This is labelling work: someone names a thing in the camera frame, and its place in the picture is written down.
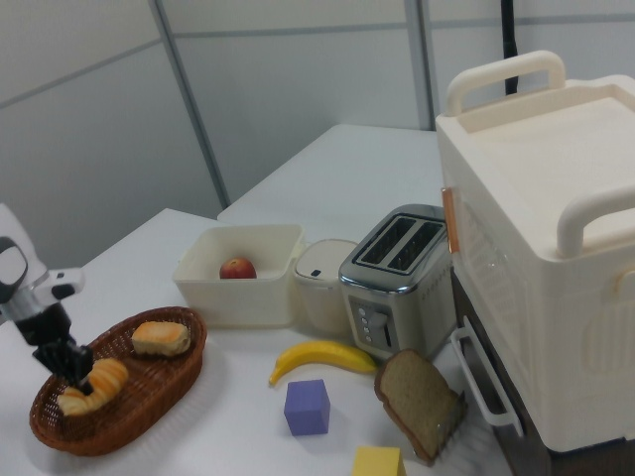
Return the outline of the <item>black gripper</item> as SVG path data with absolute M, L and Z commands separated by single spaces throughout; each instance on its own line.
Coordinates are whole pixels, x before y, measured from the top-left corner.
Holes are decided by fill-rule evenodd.
M 48 306 L 16 326 L 24 340 L 35 348 L 33 356 L 53 375 L 67 378 L 70 385 L 85 396 L 93 393 L 89 374 L 93 368 L 90 347 L 74 344 L 70 337 L 70 319 L 61 303 Z

